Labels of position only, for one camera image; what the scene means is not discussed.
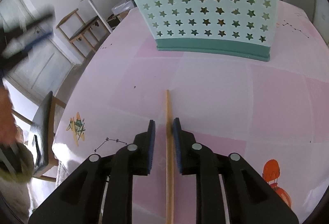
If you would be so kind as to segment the person left hand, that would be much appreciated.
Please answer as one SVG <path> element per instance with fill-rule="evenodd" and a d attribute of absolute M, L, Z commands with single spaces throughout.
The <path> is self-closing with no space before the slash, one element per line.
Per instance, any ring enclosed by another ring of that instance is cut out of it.
<path fill-rule="evenodd" d="M 1 144 L 11 145 L 16 142 L 23 143 L 23 132 L 16 125 L 12 114 L 13 104 L 8 89 L 1 81 L 1 104 L 0 104 L 0 139 Z"/>

